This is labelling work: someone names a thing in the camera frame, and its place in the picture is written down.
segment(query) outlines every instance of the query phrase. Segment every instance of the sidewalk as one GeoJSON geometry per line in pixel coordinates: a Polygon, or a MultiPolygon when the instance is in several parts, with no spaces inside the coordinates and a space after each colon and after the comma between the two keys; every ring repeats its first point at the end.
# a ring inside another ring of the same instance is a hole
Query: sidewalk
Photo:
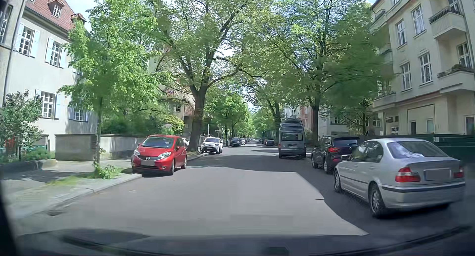
{"type": "MultiPolygon", "coordinates": [[[[202,157],[193,155],[188,161],[202,157]]],[[[130,180],[141,178],[132,174],[130,160],[103,160],[101,165],[125,168],[122,173],[110,180],[76,178],[54,182],[70,176],[81,176],[94,171],[92,162],[58,161],[57,165],[41,170],[6,174],[2,180],[3,201],[9,216],[14,219],[53,209],[56,206],[74,201],[77,198],[96,193],[130,180]]]]}

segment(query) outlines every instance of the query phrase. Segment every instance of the car tail light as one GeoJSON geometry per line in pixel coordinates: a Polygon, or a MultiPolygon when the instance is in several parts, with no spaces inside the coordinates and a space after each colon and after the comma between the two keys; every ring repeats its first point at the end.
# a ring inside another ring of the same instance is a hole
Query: car tail light
{"type": "Polygon", "coordinates": [[[464,168],[460,166],[458,172],[454,173],[454,178],[463,178],[464,177],[464,168]]]}
{"type": "Polygon", "coordinates": [[[331,152],[331,153],[335,153],[335,152],[338,152],[340,150],[338,148],[328,148],[328,151],[331,152]]]}
{"type": "Polygon", "coordinates": [[[396,175],[396,182],[398,183],[410,183],[419,181],[419,173],[416,171],[411,171],[411,168],[409,167],[399,169],[398,174],[396,175]]]}

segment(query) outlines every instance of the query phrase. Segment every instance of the silver car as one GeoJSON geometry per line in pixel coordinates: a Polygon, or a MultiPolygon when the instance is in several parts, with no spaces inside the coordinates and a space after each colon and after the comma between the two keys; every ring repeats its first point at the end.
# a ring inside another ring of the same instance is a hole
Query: silver car
{"type": "Polygon", "coordinates": [[[345,190],[363,198],[374,217],[381,217],[388,209],[448,207],[464,196],[460,161],[429,141],[368,140],[342,160],[333,172],[335,191],[345,190]]]}

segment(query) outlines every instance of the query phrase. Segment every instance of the road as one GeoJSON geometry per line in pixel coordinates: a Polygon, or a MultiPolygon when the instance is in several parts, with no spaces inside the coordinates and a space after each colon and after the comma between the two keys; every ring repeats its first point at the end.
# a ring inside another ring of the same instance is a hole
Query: road
{"type": "Polygon", "coordinates": [[[473,198],[447,210],[374,219],[367,204],[333,191],[310,159],[279,159],[251,142],[189,163],[173,176],[144,177],[15,222],[17,234],[71,228],[146,235],[373,235],[394,241],[473,222],[473,198]]]}

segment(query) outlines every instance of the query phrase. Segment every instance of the blurred license plate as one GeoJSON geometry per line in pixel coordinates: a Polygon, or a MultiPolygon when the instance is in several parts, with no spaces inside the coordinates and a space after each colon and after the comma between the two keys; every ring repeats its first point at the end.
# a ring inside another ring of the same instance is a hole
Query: blurred license plate
{"type": "Polygon", "coordinates": [[[450,178],[450,169],[426,169],[426,180],[446,180],[450,178]]]}
{"type": "Polygon", "coordinates": [[[155,166],[155,161],[142,161],[143,166],[155,166]]]}

